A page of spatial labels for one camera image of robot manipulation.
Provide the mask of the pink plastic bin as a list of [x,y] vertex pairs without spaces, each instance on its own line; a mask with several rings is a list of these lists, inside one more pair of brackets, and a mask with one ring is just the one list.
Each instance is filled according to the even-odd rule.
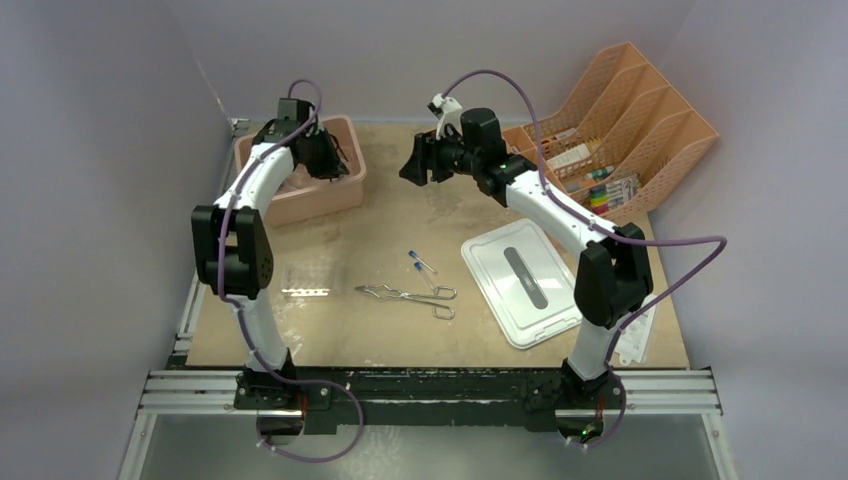
[[267,226],[291,224],[363,203],[367,168],[351,119],[337,115],[324,117],[321,122],[349,173],[338,179],[317,180],[304,167],[297,167],[273,196],[263,216]]

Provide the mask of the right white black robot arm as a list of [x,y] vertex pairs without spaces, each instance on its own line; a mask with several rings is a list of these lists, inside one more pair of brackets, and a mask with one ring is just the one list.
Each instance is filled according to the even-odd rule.
[[400,177],[425,186],[469,176],[482,194],[533,221],[577,258],[573,296],[581,323],[562,367],[561,392],[573,406],[588,405],[609,375],[609,350],[617,329],[653,291],[642,229],[597,217],[547,185],[539,166],[508,151],[491,109],[428,107],[437,126],[415,135]]

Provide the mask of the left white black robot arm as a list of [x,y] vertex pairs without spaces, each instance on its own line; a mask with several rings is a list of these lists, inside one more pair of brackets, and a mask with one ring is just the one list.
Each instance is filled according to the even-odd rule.
[[302,383],[270,305],[274,258],[264,216],[298,167],[316,180],[349,173],[321,125],[317,105],[283,97],[276,116],[256,133],[231,186],[213,204],[195,207],[190,217],[198,278],[230,308],[247,348],[238,392],[275,409],[292,405]]

